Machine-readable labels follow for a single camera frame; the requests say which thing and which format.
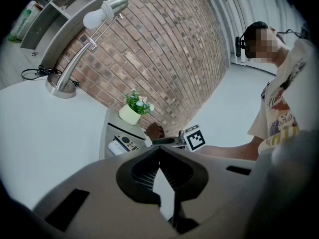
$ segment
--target potted plant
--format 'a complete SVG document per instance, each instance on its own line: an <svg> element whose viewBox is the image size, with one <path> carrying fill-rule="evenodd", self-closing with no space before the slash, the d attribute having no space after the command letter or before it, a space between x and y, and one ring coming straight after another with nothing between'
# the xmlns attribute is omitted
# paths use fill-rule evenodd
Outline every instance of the potted plant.
<svg viewBox="0 0 319 239"><path fill-rule="evenodd" d="M140 97L135 89L132 89L131 95L125 94L125 97L126 105L119 110L119 116L131 125L136 125L142 115L154 111L154 105L147 103L147 98Z"/></svg>

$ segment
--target black cable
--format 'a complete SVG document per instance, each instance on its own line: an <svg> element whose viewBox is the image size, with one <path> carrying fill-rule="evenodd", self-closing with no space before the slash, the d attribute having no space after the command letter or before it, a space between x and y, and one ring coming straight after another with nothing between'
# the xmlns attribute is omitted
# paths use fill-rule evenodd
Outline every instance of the black cable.
<svg viewBox="0 0 319 239"><path fill-rule="evenodd" d="M35 78L27 78L26 76L23 75L23 73L25 72L30 72L30 71L35 71ZM47 68L45 69L44 66L42 65L39 65L38 69L26 69L24 71L22 71L21 73L21 77L25 80L28 80L28 81L33 81L37 78L40 78L40 77L43 77L43 76L47 76L49 74L62 74L62 72L58 69L53 69L53 68ZM73 82L74 86L77 87L79 85L79 82L77 81L73 81L71 80L71 82Z"/></svg>
<svg viewBox="0 0 319 239"><path fill-rule="evenodd" d="M296 35L296 37L300 38L301 33L296 33L294 31L292 31L291 29L288 29L286 32L277 32L278 34L290 34L290 33L294 33Z"/></svg>

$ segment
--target white flower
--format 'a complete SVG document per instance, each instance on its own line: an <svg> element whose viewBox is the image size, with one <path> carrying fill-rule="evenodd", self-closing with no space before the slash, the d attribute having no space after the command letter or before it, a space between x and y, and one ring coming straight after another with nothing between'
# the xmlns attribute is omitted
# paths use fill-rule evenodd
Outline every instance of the white flower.
<svg viewBox="0 0 319 239"><path fill-rule="evenodd" d="M148 100L147 97L140 97L140 102L146 103L147 100Z"/></svg>
<svg viewBox="0 0 319 239"><path fill-rule="evenodd" d="M150 110L151 110L151 112L154 111L154 105L153 104L150 104Z"/></svg>

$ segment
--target brick wall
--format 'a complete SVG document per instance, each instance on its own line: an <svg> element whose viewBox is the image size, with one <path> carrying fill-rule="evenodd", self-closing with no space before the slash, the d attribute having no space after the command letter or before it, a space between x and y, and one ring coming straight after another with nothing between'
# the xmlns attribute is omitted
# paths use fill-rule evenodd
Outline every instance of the brick wall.
<svg viewBox="0 0 319 239"><path fill-rule="evenodd" d="M221 81L226 48L207 0L130 0L124 19L112 24L73 73L80 88L120 109L131 88L155 105L140 124L157 122L177 135ZM94 31L83 29L65 49L63 70Z"/></svg>

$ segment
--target white shelf unit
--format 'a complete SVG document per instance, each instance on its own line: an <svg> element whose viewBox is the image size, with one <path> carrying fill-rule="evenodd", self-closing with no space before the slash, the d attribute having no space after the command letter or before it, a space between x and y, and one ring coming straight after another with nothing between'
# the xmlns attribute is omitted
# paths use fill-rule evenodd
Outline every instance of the white shelf unit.
<svg viewBox="0 0 319 239"><path fill-rule="evenodd" d="M21 48L38 52L44 67L53 68L63 50L84 27L83 17L104 0L50 0L27 31Z"/></svg>

